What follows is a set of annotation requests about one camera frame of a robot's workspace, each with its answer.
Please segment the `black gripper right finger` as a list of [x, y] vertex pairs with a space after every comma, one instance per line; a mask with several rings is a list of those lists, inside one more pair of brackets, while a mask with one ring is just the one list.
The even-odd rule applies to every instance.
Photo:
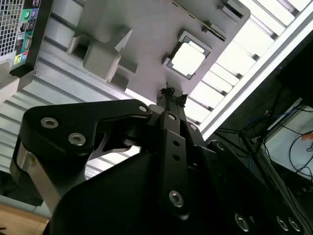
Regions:
[[178, 108], [191, 175], [190, 196], [197, 235], [304, 235], [306, 216], [261, 148], [245, 142], [260, 177], [247, 169], [220, 137], [205, 143]]

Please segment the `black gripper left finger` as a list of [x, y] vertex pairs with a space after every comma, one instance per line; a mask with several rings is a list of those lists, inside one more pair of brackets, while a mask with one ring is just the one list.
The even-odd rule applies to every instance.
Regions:
[[14, 178], [35, 190], [52, 215], [74, 187], [139, 154], [187, 162], [178, 108], [187, 95], [164, 88], [156, 105], [137, 99], [38, 106], [22, 118]]

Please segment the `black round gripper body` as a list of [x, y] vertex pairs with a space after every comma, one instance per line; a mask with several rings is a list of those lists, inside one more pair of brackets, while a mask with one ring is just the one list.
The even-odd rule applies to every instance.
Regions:
[[229, 234], [216, 153], [194, 148], [187, 157], [171, 154], [166, 165], [157, 155], [139, 154], [74, 187], [56, 207], [47, 234]]

